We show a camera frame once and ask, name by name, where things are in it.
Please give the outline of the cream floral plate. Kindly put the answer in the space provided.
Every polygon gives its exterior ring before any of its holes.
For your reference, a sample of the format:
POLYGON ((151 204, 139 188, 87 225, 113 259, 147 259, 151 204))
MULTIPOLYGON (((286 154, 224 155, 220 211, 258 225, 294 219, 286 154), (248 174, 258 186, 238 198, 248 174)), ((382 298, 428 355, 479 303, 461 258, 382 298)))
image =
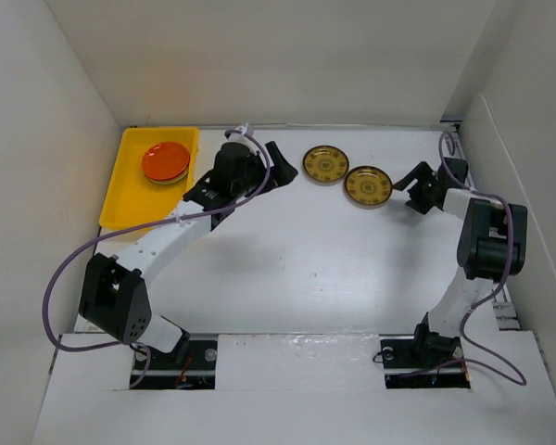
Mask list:
POLYGON ((178 181, 154 181, 154 180, 149 180, 150 183, 154 184, 154 185, 158 185, 158 186, 175 186, 178 184, 182 184, 183 180, 178 180, 178 181))

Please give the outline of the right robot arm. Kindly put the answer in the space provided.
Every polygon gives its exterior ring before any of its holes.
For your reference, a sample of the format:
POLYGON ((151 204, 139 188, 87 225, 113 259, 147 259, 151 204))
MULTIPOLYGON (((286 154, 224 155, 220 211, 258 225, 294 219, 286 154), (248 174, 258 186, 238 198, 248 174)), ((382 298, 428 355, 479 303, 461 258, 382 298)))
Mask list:
POLYGON ((490 295, 494 285, 503 286, 524 267, 527 207, 479 195, 464 183, 468 171, 462 159, 443 158, 437 170, 422 161, 393 185, 409 193, 406 205, 422 215, 438 208, 462 221, 458 269, 442 299, 416 325, 404 352, 412 367, 456 359, 464 316, 490 295))

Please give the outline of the black plate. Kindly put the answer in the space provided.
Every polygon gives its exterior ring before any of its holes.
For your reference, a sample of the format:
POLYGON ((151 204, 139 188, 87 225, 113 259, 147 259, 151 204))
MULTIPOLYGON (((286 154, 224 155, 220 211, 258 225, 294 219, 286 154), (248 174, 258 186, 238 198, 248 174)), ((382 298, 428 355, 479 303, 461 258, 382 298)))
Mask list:
POLYGON ((181 174, 181 175, 176 175, 173 176, 171 178, 166 178, 166 179, 157 179, 154 177, 150 177, 150 176, 145 176, 145 178, 149 181, 149 180, 154 180, 154 181, 178 181, 178 180, 183 180, 185 177, 187 176, 187 173, 185 174, 181 174))

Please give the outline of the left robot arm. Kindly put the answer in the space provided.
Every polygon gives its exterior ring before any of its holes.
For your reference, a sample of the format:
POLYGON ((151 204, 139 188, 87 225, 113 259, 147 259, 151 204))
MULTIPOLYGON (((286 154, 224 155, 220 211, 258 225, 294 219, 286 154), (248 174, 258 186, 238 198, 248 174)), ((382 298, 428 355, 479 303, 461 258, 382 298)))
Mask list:
POLYGON ((214 164, 168 216, 112 256, 95 254, 87 263, 79 314, 124 345, 146 345, 168 367, 187 359, 190 335, 152 312, 148 287, 185 248, 212 232, 234 212, 242 197, 264 194, 297 177, 275 142, 265 145, 266 165, 246 143, 227 141, 214 164))

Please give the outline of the orange plate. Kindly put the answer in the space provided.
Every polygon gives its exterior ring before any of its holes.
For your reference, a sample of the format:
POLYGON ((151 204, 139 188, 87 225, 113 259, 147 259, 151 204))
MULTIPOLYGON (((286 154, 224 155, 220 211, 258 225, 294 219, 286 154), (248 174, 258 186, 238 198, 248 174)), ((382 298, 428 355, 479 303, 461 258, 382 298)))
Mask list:
POLYGON ((183 144, 165 141, 144 153, 141 167, 144 175, 166 179, 187 173, 190 159, 190 152, 183 144))

